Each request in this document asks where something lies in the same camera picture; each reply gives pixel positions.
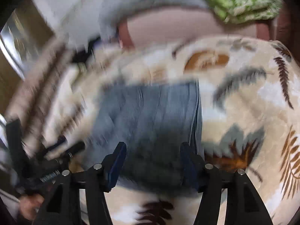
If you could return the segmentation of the person's left hand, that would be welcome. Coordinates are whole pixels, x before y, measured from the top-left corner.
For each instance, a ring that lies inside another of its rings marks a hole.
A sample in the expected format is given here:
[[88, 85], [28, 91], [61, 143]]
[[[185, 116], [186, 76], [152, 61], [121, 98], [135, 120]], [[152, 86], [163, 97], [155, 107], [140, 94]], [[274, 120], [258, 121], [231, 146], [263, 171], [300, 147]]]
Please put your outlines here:
[[44, 198], [38, 193], [31, 196], [25, 194], [20, 197], [19, 201], [20, 215], [28, 221], [34, 221]]

